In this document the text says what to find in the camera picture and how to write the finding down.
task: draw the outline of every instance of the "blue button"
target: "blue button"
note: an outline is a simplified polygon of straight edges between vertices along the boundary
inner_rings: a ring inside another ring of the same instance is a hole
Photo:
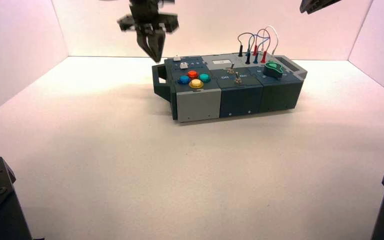
[[[204,83],[208,83],[210,81],[210,76],[206,73],[203,73],[199,75],[199,79],[201,79],[201,81]]]
[[[191,79],[188,76],[180,76],[179,80],[177,81],[179,84],[188,84],[191,81]]]

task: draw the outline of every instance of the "sticker label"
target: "sticker label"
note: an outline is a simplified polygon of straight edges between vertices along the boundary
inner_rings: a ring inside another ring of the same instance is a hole
[[[213,64],[232,64],[230,60],[217,60],[217,61],[212,61]]]

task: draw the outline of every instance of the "red probe plug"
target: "red probe plug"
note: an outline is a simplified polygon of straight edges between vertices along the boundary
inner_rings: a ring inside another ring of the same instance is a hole
[[[267,51],[264,51],[264,54],[262,55],[262,59],[261,59],[262,64],[266,63],[266,56],[267,56]]]
[[[255,46],[254,46],[254,53],[252,54],[253,56],[256,56],[256,55],[257,55],[257,48],[258,48],[258,46],[255,45]]]

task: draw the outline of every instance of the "white button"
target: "white button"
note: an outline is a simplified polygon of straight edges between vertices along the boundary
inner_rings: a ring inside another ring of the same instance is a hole
[[[187,69],[187,68],[188,68],[188,63],[187,62],[180,63],[180,69]]]

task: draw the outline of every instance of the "white floor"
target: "white floor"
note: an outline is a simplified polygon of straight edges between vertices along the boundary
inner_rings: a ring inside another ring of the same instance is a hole
[[[0,156],[46,240],[367,240],[384,88],[296,61],[296,109],[179,124],[147,58],[69,57],[0,107]]]

